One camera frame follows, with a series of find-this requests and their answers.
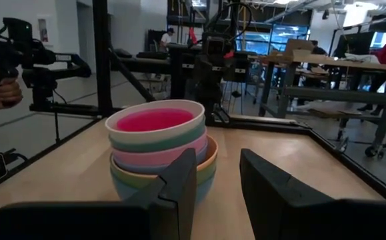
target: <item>stacked bowls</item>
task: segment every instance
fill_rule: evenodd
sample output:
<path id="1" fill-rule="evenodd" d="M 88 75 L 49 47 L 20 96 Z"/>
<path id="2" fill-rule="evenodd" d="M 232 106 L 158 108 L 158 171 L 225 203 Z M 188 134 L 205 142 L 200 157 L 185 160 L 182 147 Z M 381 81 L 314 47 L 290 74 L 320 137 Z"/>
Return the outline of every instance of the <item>stacked bowls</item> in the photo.
<path id="1" fill-rule="evenodd" d="M 108 118 L 111 176 L 122 200 L 147 186 L 188 148 L 196 152 L 196 203 L 203 200 L 215 176 L 218 151 L 216 141 L 207 135 L 204 112 L 194 101 L 164 100 Z"/>

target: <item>gray floor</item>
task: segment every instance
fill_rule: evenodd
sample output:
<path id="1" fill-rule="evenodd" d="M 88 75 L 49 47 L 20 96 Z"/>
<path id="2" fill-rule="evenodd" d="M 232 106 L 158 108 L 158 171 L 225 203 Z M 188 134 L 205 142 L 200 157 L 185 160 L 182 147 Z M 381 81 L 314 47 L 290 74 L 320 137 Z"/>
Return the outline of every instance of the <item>gray floor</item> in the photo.
<path id="1" fill-rule="evenodd" d="M 122 107 L 145 102 L 121 74 L 112 72 L 111 82 L 114 106 Z M 55 120 L 52 115 L 32 113 L 28 110 L 31 103 L 31 90 L 23 87 L 25 96 L 23 102 L 13 109 L 0 111 L 0 151 L 16 148 L 21 154 L 32 157 L 55 142 Z M 57 90 L 69 102 L 97 104 L 95 77 L 60 81 Z M 241 104 L 240 98 L 234 99 L 232 97 L 229 104 L 230 112 L 236 114 L 243 112 L 244 115 L 256 116 L 259 107 L 258 104 L 253 105 L 252 101 L 253 98 L 250 95 L 243 98 L 243 104 Z M 224 104 L 226 107 L 228 107 L 228 102 L 229 95 L 226 95 Z M 270 96 L 269 103 L 277 104 L 274 94 Z M 305 116 L 289 116 L 289 118 L 306 122 L 327 139 L 335 139 L 337 136 L 339 122 L 336 120 Z M 69 135 L 90 121 L 91 119 L 82 117 L 59 116 L 61 137 Z M 347 154 L 386 181 L 386 154 L 382 160 L 369 159 L 364 155 L 364 150 L 368 145 L 354 143 L 354 141 L 372 142 L 376 127 L 375 124 L 369 122 L 361 123 L 359 120 L 350 120 L 346 128 L 351 141 Z"/>

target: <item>pink liquid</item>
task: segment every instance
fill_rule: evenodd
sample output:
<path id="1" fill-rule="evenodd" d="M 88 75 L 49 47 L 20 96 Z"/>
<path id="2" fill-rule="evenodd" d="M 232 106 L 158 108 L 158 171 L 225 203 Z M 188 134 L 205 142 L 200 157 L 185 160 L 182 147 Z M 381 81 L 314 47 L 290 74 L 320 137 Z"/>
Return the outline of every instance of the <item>pink liquid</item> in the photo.
<path id="1" fill-rule="evenodd" d="M 152 109 L 134 113 L 117 122 L 120 131 L 155 131 L 186 123 L 193 114 L 182 109 Z"/>

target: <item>finger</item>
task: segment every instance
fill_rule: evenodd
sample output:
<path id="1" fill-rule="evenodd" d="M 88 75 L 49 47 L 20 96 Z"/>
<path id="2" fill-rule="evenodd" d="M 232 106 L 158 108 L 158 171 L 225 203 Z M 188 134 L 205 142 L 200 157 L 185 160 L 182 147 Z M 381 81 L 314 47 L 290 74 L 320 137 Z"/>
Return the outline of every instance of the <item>finger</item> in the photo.
<path id="1" fill-rule="evenodd" d="M 6 78 L 6 79 L 3 79 L 2 81 L 0 81 L 0 85 L 6 85 L 6 84 L 11 84 L 11 83 L 14 83 L 16 82 L 17 78 Z"/>
<path id="2" fill-rule="evenodd" d="M 16 89 L 16 90 L 0 93 L 0 99 L 6 98 L 6 97 L 16 97 L 21 95 L 22 95 L 22 91 L 20 89 Z"/>
<path id="3" fill-rule="evenodd" d="M 15 96 L 15 97 L 6 97 L 4 99 L 0 99 L 0 101 L 5 103 L 19 103 L 22 100 L 23 96 Z"/>
<path id="4" fill-rule="evenodd" d="M 16 82 L 0 86 L 0 93 L 6 93 L 14 90 L 18 90 L 19 85 Z"/>

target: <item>computer monitor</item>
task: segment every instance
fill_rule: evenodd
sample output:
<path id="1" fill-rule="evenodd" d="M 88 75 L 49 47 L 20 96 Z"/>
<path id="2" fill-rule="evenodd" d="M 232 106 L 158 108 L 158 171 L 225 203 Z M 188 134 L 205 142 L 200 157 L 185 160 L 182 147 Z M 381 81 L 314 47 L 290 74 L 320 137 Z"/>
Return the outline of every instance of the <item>computer monitor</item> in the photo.
<path id="1" fill-rule="evenodd" d="M 340 36 L 334 57 L 345 57 L 346 53 L 369 54 L 374 33 L 354 33 Z"/>
<path id="2" fill-rule="evenodd" d="M 386 33 L 375 32 L 373 34 L 371 49 L 381 49 L 386 44 Z"/>

